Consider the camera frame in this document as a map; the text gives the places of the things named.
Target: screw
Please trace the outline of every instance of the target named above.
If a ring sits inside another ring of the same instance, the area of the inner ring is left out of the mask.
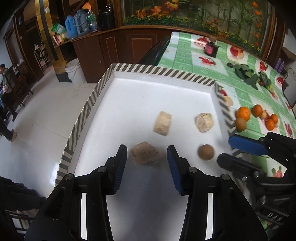
[[[66,180],[71,180],[73,177],[74,177],[74,175],[73,175],[72,173],[68,173],[68,174],[65,176],[65,179],[66,179]]]
[[[222,179],[225,180],[225,181],[228,181],[230,179],[230,176],[227,175],[227,174],[223,174]]]
[[[254,171],[254,173],[253,173],[253,175],[254,175],[254,177],[259,177],[260,176],[260,173],[258,172],[258,171]]]
[[[188,168],[188,170],[190,171],[190,172],[197,172],[197,168],[196,167],[189,167]]]
[[[98,168],[98,172],[105,172],[107,170],[107,167],[101,166]]]

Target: white tiled floor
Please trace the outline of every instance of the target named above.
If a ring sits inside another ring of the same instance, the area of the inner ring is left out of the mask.
[[[10,118],[8,129],[18,132],[16,140],[0,137],[0,176],[48,197],[66,141],[95,85],[60,83],[53,68],[47,69],[15,122]]]

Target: kiwi fruit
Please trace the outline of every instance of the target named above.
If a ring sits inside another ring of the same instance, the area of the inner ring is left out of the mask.
[[[235,121],[235,126],[238,132],[244,131],[247,127],[247,122],[244,118],[238,117]]]

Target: orange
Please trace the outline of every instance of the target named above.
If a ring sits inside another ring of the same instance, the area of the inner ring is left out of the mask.
[[[262,115],[263,110],[262,110],[262,107],[260,105],[258,105],[258,104],[254,105],[252,110],[253,110],[253,115],[255,117],[259,117],[259,116]]]
[[[275,124],[278,122],[278,118],[276,114],[272,114],[270,118],[274,121]]]
[[[250,119],[250,116],[251,116],[251,111],[248,107],[242,106],[237,110],[237,118],[241,117],[241,118],[244,118],[245,121],[248,121]]]
[[[268,119],[267,122],[265,123],[265,125],[269,131],[272,131],[275,126],[274,121],[272,119]]]

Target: striped tray border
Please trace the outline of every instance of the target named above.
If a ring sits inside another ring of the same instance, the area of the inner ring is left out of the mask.
[[[218,84],[215,83],[215,80],[210,79],[208,77],[193,74],[190,72],[185,72],[181,70],[176,69],[170,69],[170,68],[164,68],[154,65],[142,65],[142,64],[111,64],[110,67],[107,69],[105,74],[102,76],[94,90],[92,91],[90,97],[86,101],[84,107],[81,110],[81,113],[79,114],[75,125],[73,126],[73,129],[71,131],[71,134],[68,138],[66,147],[63,151],[61,161],[59,164],[59,168],[57,171],[57,176],[55,180],[55,187],[60,182],[60,180],[67,174],[68,167],[71,164],[71,160],[75,151],[75,148],[77,146],[78,139],[80,137],[80,133],[83,130],[83,127],[85,125],[85,122],[90,114],[90,111],[92,107],[94,106],[98,96],[100,95],[102,89],[104,88],[105,84],[109,80],[111,74],[114,71],[119,72],[134,72],[134,73],[144,73],[144,74],[154,74],[154,75],[160,75],[160,76],[168,76],[171,78],[181,79],[181,80],[187,80],[191,82],[195,82],[202,85],[212,86],[215,88],[215,92],[219,101],[219,104],[222,109],[222,113],[226,122],[226,125],[228,127],[228,134],[231,136],[234,133],[237,132],[235,128],[234,121],[230,115],[229,108],[226,106],[226,102],[223,98],[223,95],[219,92]],[[238,149],[232,150],[232,155],[240,157],[241,151]]]

